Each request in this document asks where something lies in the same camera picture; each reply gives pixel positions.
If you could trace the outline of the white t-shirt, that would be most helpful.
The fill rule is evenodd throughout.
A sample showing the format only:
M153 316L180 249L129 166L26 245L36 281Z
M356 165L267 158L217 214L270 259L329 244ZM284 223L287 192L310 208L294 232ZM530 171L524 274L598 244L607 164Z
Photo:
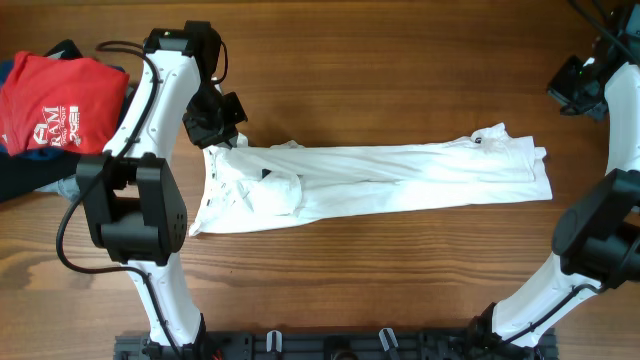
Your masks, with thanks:
M443 143L305 147L290 140L203 152L205 186L189 228L250 233L323 219L466 205L547 201L546 150L504 126Z

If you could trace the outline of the red folded t-shirt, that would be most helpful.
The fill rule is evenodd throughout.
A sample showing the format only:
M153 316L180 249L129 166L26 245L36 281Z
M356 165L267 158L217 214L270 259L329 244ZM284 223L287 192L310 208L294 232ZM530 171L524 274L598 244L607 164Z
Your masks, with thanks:
M91 58L19 52L1 87L1 145L99 154L115 134L129 75Z

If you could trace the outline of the grey folded garment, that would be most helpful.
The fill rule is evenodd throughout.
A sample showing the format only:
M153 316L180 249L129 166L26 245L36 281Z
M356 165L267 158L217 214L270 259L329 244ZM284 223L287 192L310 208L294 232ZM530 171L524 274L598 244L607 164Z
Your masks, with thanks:
M80 188L76 176L70 176L37 188L36 192L56 193L69 201L73 201L79 196Z

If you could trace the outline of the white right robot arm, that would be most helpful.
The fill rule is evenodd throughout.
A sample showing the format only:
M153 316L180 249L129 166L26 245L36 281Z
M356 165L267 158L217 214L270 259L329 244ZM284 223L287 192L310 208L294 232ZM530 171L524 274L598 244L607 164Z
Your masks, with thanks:
M466 348L489 353L533 349L586 300L639 279L639 67L620 65L604 85L609 108L606 174L559 219L552 252L513 295L473 318Z

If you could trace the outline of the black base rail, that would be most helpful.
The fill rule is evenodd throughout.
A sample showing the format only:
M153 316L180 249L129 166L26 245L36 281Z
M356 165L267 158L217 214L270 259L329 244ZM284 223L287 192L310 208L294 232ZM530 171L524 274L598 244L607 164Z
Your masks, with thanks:
M331 359L543 359L559 360L555 333L550 330L533 348L503 345L488 350L465 343L462 329L430 329L395 333L385 328L369 333L263 334L209 332L196 345L174 351L148 335L118 336L115 359L331 360Z

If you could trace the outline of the black folded garment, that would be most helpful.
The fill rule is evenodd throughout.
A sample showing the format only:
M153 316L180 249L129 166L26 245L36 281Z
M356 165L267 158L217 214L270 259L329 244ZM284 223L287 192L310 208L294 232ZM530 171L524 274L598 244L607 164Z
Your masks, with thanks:
M38 56L64 60L88 58L69 39ZM96 154L64 151L63 155L49 161L33 161L11 156L1 145L1 200L5 202L57 180L75 176L76 165L83 155Z

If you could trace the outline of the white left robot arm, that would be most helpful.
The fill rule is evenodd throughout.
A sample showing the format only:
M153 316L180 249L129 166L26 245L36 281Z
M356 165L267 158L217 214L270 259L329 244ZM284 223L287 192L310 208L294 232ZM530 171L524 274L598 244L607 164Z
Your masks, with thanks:
M214 73L228 59L220 35L205 21L156 28L141 44L107 41L100 52L135 55L143 75L122 124L102 152L77 165L80 195L94 245L126 272L149 319L150 331L119 337L117 359L219 359L204 317L187 288L179 256L187 209L170 169L181 128L200 149L232 148L247 115L238 96L223 93Z

